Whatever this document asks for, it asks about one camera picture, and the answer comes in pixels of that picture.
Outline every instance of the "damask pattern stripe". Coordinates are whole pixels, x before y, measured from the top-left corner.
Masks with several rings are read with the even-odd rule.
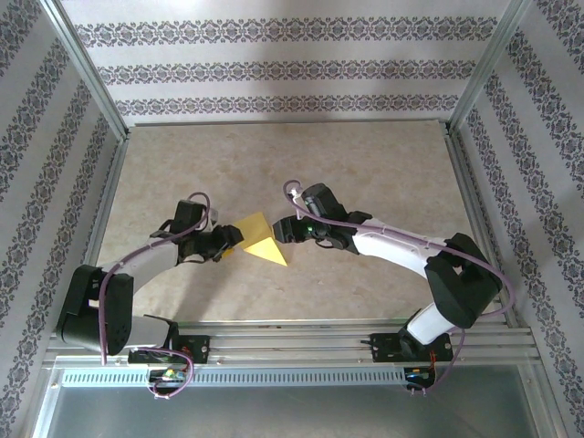
[[[326,17],[99,23],[75,28],[85,47],[281,41],[486,41],[495,17]]]
[[[468,79],[474,61],[335,60],[156,64],[98,68],[106,85],[316,79]]]
[[[37,0],[14,0],[0,19],[0,78],[41,15]]]
[[[584,388],[581,385],[582,377],[578,375],[576,361],[571,358],[571,351],[566,346],[566,334],[561,330],[558,313],[550,302],[548,287],[542,280],[523,222],[517,214],[515,201],[495,156],[491,139],[476,108],[471,110],[466,121],[506,227],[509,243],[513,248],[528,296],[531,298],[531,305],[535,310],[537,321],[541,324],[544,340],[554,361],[554,369],[559,376],[560,384],[564,386],[564,397],[576,418],[575,424],[578,432],[584,434],[584,397],[582,397]],[[472,169],[464,148],[463,156],[469,170]]]
[[[103,116],[100,116],[79,168],[73,190],[69,195],[68,206],[63,213],[57,238],[51,248],[47,267],[43,272],[43,279],[38,284],[34,304],[26,317],[26,328],[22,331],[17,354],[13,358],[14,366],[8,372],[8,384],[4,386],[4,394],[0,399],[2,407],[0,436],[10,436],[12,432],[11,425],[22,402],[21,396],[24,392],[24,386],[31,375],[30,369],[34,364],[34,357],[38,353],[38,342],[41,340],[41,334],[47,324],[53,298],[61,280],[63,266],[67,262],[68,251],[73,242],[73,236],[83,211],[83,204],[91,185],[93,173],[98,165],[108,130],[108,123]]]
[[[80,265],[83,265],[85,263],[85,255],[89,250],[89,243],[91,242],[93,229],[95,228],[95,225],[98,223],[99,208],[101,207],[101,202],[103,201],[103,194],[105,193],[106,187],[108,186],[108,178],[110,177],[111,166],[113,165],[113,162],[116,158],[116,152],[119,147],[118,141],[115,140],[115,142],[116,143],[111,153],[111,158],[109,159],[108,169],[106,170],[106,173],[104,175],[103,185],[101,186],[101,191],[99,192],[98,206],[96,207],[95,212],[93,213],[93,217],[91,218],[91,227],[89,228],[87,238],[85,239],[85,246],[83,252],[81,253],[81,258],[79,259]]]
[[[455,95],[264,96],[117,100],[122,116],[255,112],[424,111],[454,109]]]
[[[22,222],[18,224],[12,244],[6,251],[2,272],[0,272],[0,328],[4,326],[4,320],[10,312],[10,303],[20,287],[23,268],[28,263],[28,258],[37,241],[40,225],[45,220],[45,214],[53,199],[90,100],[91,94],[85,83],[81,81],[45,158],[35,188],[30,194],[30,201],[26,204],[25,213],[22,215]]]
[[[523,31],[517,32],[507,46],[507,53],[525,84],[531,99],[536,104],[539,116],[546,124],[552,140],[556,142],[559,154],[569,169],[572,181],[576,183],[580,196],[584,199],[584,149],[582,133],[566,110],[561,96],[548,73],[537,58]]]
[[[558,209],[556,197],[549,190],[546,176],[539,170],[537,156],[497,74],[487,80],[485,92],[531,194],[531,200],[547,234],[547,241],[558,259],[562,276],[568,283],[568,290],[572,293],[572,300],[580,309],[580,317],[584,318],[584,262],[579,257],[579,251],[575,249],[576,241],[564,224],[564,215]]]
[[[12,124],[0,142],[0,203],[4,193],[10,187],[10,180],[18,169],[23,152],[28,149],[32,134],[37,130],[41,116],[47,109],[47,104],[61,79],[61,75],[69,62],[69,56],[61,42],[55,39],[50,50],[43,59],[22,105],[16,110]]]
[[[460,145],[460,148],[461,148],[460,151],[461,151],[461,154],[462,154],[463,159],[464,159],[464,165],[465,165],[466,169],[468,170],[468,174],[470,176],[470,180],[471,180],[471,183],[473,185],[473,190],[474,190],[474,193],[476,194],[476,200],[478,202],[479,209],[481,210],[481,216],[483,216],[483,222],[485,223],[485,231],[487,233],[489,243],[491,244],[491,247],[493,248],[493,252],[495,255],[496,267],[504,275],[506,275],[504,264],[503,264],[503,257],[501,256],[501,248],[499,247],[499,243],[497,242],[496,237],[495,237],[495,233],[493,232],[493,222],[491,221],[491,217],[487,213],[487,210],[485,207],[485,201],[483,199],[483,194],[482,194],[481,188],[479,187],[478,182],[476,180],[475,170],[474,170],[474,168],[470,162],[470,159],[468,157],[468,151],[466,150],[466,148],[464,146],[463,136],[459,130],[454,135],[456,136],[456,139],[458,140],[458,144]],[[519,314],[519,312],[517,311],[516,306],[513,306],[512,310],[513,310],[513,313],[515,314],[517,320],[523,319],[521,317],[521,315]]]
[[[537,0],[537,7],[584,75],[584,14],[574,0]]]

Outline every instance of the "yellow triangular object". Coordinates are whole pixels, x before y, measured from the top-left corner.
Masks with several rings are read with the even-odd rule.
[[[273,235],[272,227],[267,223],[262,212],[247,216],[245,219],[235,222],[234,226],[239,228],[244,237],[244,241],[238,245],[244,249]]]
[[[268,237],[261,242],[248,246],[244,248],[244,251],[254,256],[270,260],[271,262],[287,266],[286,260],[284,260],[282,253],[280,253],[274,237]]]
[[[245,219],[235,222],[234,226],[239,228],[244,237],[243,242],[237,246],[249,254],[287,266],[286,260],[284,260],[274,240],[272,227],[267,223],[263,213],[258,212],[247,216]]]

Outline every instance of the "wallpaper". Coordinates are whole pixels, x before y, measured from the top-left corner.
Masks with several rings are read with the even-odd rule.
[[[0,0],[0,437],[18,436],[117,140],[34,0]]]
[[[64,0],[126,123],[446,120],[508,0]]]
[[[460,132],[569,436],[584,435],[584,15],[534,1]]]

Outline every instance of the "floor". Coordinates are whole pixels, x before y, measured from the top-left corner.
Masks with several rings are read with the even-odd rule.
[[[435,121],[239,124],[132,130],[99,256],[142,244],[176,203],[207,192],[230,224],[264,212],[292,214],[282,184],[327,184],[361,210],[423,235],[470,234],[440,126]],[[281,245],[289,266],[243,251],[154,278],[134,312],[180,321],[399,318],[431,302],[426,281],[400,266],[312,243]]]

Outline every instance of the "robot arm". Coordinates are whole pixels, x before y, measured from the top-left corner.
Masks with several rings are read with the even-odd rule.
[[[105,299],[109,355],[116,355],[125,347],[176,347],[172,342],[178,337],[177,325],[163,318],[133,317],[133,296],[162,272],[185,262],[218,262],[226,250],[243,241],[240,231],[234,226],[216,225],[215,210],[209,212],[201,227],[178,237],[201,221],[205,209],[206,206],[200,203],[180,201],[174,218],[166,221],[146,241],[145,245],[150,248],[119,267],[109,280]],[[177,238],[161,242],[174,236]],[[91,306],[91,301],[99,299],[99,288],[105,276],[118,263],[82,265],[75,270],[57,323],[57,335],[64,342],[101,351],[99,313]]]
[[[434,302],[414,314],[401,331],[401,354],[415,358],[417,352],[454,327],[473,326],[502,283],[480,266],[461,257],[428,245],[413,243],[406,237],[448,246],[486,262],[485,257],[467,235],[456,234],[451,239],[428,239],[414,233],[390,227],[363,212],[347,213],[332,191],[322,183],[293,193],[296,203],[304,204],[314,214],[343,223],[373,225],[380,230],[398,231],[399,237],[382,231],[356,229],[348,226],[323,224],[307,216],[289,216],[274,224],[276,240],[281,243],[301,243],[315,240],[319,245],[347,250],[356,255],[376,256],[404,266],[428,280]]]

